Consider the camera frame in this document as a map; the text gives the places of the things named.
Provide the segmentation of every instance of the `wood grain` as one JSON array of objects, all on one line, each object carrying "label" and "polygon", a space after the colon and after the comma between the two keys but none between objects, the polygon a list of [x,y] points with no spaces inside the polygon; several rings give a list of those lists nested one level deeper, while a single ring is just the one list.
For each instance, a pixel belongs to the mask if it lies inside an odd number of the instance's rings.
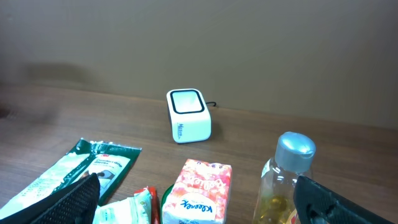
[{"label": "wood grain", "polygon": [[0,119],[0,206],[59,160],[80,138],[142,147],[110,202],[147,185],[161,198],[186,159],[231,164],[227,223],[250,223],[266,160],[277,138],[296,131],[317,145],[317,182],[396,222],[398,131],[224,108],[210,108],[208,141],[176,144],[165,101],[42,86],[0,86],[14,110]]}]

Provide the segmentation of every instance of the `kleenex tissue pack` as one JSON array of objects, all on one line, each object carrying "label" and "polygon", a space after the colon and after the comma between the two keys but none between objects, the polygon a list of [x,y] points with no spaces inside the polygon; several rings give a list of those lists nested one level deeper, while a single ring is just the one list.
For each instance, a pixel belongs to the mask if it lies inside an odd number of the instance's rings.
[{"label": "kleenex tissue pack", "polygon": [[162,207],[163,224],[222,224],[232,167],[188,159]]}]

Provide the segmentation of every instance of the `white device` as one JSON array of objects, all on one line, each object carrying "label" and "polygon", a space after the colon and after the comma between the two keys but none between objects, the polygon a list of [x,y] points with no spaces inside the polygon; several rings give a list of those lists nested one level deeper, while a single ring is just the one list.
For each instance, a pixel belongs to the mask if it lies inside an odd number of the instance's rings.
[{"label": "white device", "polygon": [[166,97],[175,142],[203,141],[210,137],[210,113],[199,90],[170,90]]}]

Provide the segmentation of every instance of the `bottle cap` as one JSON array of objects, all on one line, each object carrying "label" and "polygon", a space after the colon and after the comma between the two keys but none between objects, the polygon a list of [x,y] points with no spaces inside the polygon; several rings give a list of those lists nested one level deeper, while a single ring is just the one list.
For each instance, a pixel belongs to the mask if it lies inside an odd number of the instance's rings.
[{"label": "bottle cap", "polygon": [[279,137],[275,161],[287,171],[305,172],[310,169],[316,150],[310,138],[289,131]]}]

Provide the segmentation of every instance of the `yellow liquid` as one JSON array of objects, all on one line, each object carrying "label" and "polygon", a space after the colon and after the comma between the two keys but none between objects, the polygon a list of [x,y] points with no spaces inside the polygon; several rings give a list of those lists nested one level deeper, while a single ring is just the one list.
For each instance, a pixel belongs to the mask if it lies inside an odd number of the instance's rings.
[{"label": "yellow liquid", "polygon": [[285,196],[262,197],[259,213],[254,217],[253,224],[286,224],[293,212],[291,203]]}]

